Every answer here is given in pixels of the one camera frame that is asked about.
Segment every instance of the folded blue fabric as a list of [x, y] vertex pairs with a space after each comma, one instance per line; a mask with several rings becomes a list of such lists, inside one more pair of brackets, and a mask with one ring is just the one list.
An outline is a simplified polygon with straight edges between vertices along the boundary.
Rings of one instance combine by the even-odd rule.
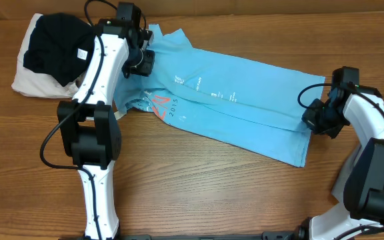
[[[297, 96], [324, 77], [195, 49], [181, 29], [164, 36], [158, 25], [150, 29], [153, 72], [118, 81], [120, 112], [153, 111], [174, 127], [305, 165], [311, 132], [301, 121]], [[310, 89], [302, 102], [310, 104], [321, 92]]]

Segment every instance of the clothing tag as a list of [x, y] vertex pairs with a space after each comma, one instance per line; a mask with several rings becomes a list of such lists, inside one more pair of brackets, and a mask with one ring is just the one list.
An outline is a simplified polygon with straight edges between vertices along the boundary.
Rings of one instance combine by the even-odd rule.
[[88, 52], [87, 51], [84, 51], [82, 49], [78, 49], [78, 58], [79, 59], [82, 59], [82, 60], [87, 60], [87, 54]]

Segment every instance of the black cloth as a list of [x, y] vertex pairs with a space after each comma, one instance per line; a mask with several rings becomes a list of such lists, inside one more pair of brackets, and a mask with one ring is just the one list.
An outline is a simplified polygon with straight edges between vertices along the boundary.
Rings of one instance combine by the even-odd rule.
[[[94, 38], [91, 26], [75, 16], [64, 13], [41, 16], [31, 34], [23, 66], [34, 73], [50, 74], [66, 86], [87, 70]], [[78, 58], [79, 49], [87, 52], [85, 60]]]

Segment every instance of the white plastic object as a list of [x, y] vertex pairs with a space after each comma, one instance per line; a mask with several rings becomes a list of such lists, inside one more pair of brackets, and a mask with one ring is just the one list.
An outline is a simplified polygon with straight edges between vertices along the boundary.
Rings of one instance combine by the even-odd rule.
[[[384, 102], [380, 97], [365, 94], [384, 111]], [[343, 115], [352, 124], [358, 135], [359, 142], [366, 146], [370, 138], [384, 139], [384, 118], [367, 100], [351, 94], [346, 101]]]
[[[99, 228], [102, 239], [114, 238], [117, 233], [119, 220], [115, 212], [115, 204], [113, 202], [113, 166], [115, 161], [112, 160], [106, 170], [101, 170], [100, 166], [84, 165], [83, 168], [88, 170], [94, 176], [94, 184], [96, 190], [96, 207], [99, 220]], [[87, 210], [87, 228], [85, 236], [91, 239], [99, 239], [96, 224], [94, 222], [93, 213], [93, 194], [89, 177], [83, 171], [78, 170], [84, 187], [85, 208]]]
[[[332, 240], [335, 237], [340, 236], [340, 234], [355, 227], [359, 227], [360, 225], [382, 227], [382, 225], [375, 221], [352, 219], [345, 206], [342, 203], [338, 203], [328, 210], [328, 212], [311, 219], [311, 222], [309, 223], [309, 239]], [[350, 239], [361, 233], [361, 231], [357, 231], [342, 239]]]
[[[122, 74], [122, 67], [128, 59], [128, 44], [125, 39], [112, 34], [102, 34], [101, 40], [105, 48], [105, 57], [103, 58], [103, 65], [99, 77], [93, 88], [93, 94], [88, 98], [87, 103], [96, 104], [98, 101], [103, 101], [106, 105], [112, 105], [115, 86], [117, 85], [120, 74]], [[93, 57], [91, 58], [84, 81], [78, 92], [73, 96], [73, 99], [78, 99], [79, 103], [82, 102], [87, 95], [99, 66], [102, 46], [97, 37], [94, 43]]]

